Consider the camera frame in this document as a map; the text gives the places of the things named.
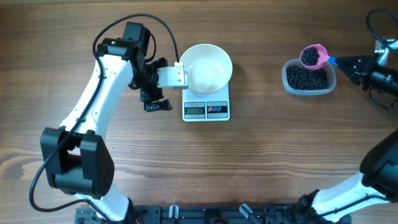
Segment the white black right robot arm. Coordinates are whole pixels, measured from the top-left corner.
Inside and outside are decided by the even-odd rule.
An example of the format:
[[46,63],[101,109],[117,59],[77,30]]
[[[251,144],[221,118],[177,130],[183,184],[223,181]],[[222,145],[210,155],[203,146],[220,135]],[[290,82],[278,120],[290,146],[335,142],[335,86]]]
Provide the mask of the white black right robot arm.
[[[322,64],[338,66],[364,90],[379,90],[397,96],[397,71],[380,65],[376,56],[330,57]],[[343,216],[379,203],[397,202],[397,131],[374,146],[364,157],[359,171],[342,183],[314,196],[303,196],[303,212],[315,223],[336,223]]]

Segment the white bowl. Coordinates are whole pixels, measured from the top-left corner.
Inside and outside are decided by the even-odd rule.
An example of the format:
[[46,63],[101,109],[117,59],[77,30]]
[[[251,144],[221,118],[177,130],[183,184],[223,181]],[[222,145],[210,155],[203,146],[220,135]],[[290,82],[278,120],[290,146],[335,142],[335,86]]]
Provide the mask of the white bowl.
[[222,89],[233,74],[230,56],[213,44],[190,47],[180,61],[188,73],[188,89],[201,95],[210,95]]

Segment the pink scoop blue handle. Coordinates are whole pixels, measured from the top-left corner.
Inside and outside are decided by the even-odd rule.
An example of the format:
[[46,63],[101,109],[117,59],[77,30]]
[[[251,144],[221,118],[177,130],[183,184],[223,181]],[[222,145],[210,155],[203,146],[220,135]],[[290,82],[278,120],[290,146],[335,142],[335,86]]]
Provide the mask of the pink scoop blue handle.
[[309,70],[318,70],[326,64],[335,65],[336,57],[328,55],[327,50],[321,44],[313,44],[305,47],[300,53],[301,64]]

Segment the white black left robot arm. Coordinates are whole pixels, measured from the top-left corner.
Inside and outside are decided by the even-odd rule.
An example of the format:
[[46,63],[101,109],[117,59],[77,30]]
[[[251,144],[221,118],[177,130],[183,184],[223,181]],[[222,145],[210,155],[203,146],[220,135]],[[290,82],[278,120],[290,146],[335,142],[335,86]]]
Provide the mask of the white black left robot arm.
[[142,223],[132,200],[113,182],[114,162],[104,141],[123,91],[139,89],[151,112],[172,109],[164,87],[187,86],[180,60],[173,67],[165,58],[148,62],[148,41],[106,38],[95,45],[95,69],[74,110],[40,137],[44,163],[38,173],[46,173],[51,188],[87,203],[104,223]]

